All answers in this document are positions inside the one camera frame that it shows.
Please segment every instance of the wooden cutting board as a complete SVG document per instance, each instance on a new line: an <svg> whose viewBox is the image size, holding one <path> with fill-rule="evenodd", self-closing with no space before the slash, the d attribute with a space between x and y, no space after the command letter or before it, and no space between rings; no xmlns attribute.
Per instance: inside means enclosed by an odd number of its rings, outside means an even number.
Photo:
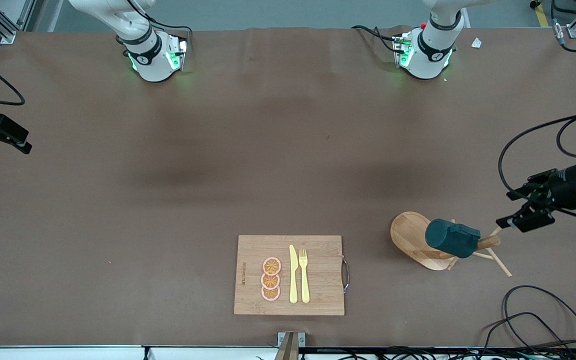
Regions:
<svg viewBox="0 0 576 360"><path fill-rule="evenodd" d="M302 269L296 272L297 303L290 302L290 251L293 245L308 253L310 302L302 302ZM279 298L261 296L262 264L275 257L281 262ZM235 278L235 314L239 315L345 315L339 235L240 235Z"/></svg>

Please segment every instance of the plastic knife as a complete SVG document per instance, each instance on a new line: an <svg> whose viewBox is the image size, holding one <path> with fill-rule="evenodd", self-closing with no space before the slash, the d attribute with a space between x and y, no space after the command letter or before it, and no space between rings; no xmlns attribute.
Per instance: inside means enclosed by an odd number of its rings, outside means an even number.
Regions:
<svg viewBox="0 0 576 360"><path fill-rule="evenodd" d="M290 302L296 304L297 280L295 280L295 275L297 274L297 268L299 267L299 259L297 259L295 247L290 245L288 248L290 248Z"/></svg>

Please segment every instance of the toy orange slice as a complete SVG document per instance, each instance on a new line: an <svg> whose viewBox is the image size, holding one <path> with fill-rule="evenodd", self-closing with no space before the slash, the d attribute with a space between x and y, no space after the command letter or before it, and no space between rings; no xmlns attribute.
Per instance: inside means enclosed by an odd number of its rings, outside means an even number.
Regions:
<svg viewBox="0 0 576 360"><path fill-rule="evenodd" d="M277 287L277 289L272 290L264 289L263 287L261 289L261 296L267 301L275 301L279 299L279 294L281 294L279 287Z"/></svg>
<svg viewBox="0 0 576 360"><path fill-rule="evenodd" d="M261 286L267 290L274 290L279 287L279 275L261 275Z"/></svg>
<svg viewBox="0 0 576 360"><path fill-rule="evenodd" d="M266 275L277 275L279 271L282 269L282 264L276 257L268 257L266 260L263 260L262 268L263 273Z"/></svg>

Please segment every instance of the yellow fork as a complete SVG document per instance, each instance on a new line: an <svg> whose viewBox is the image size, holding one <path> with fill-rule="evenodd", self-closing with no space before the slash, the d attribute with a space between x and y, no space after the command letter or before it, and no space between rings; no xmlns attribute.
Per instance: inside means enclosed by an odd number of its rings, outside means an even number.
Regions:
<svg viewBox="0 0 576 360"><path fill-rule="evenodd" d="M308 254L306 249L299 249L299 267L301 268L301 301L305 304L311 301L311 290L308 287L308 276L306 276L306 267L308 266Z"/></svg>

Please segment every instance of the brown table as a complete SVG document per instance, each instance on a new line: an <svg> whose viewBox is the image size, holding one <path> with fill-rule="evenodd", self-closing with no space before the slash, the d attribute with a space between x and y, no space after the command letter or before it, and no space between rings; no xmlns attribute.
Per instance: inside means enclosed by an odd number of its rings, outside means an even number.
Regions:
<svg viewBox="0 0 576 360"><path fill-rule="evenodd" d="M498 179L502 146L576 114L576 54L550 29L467 29L457 45L418 80L356 30L197 32L188 71L153 84L114 34L19 34L0 72L27 104L0 112L34 148L0 143L0 345L259 346L295 330L311 346L475 346L514 285L576 309L576 219L503 231L512 278L479 258L429 271L391 243L404 211L493 230L520 205ZM575 163L555 132L509 151L513 185ZM576 126L564 142L576 151ZM346 315L233 315L242 234L343 235ZM576 338L551 299L519 292L520 310ZM518 342L502 330L493 345Z"/></svg>

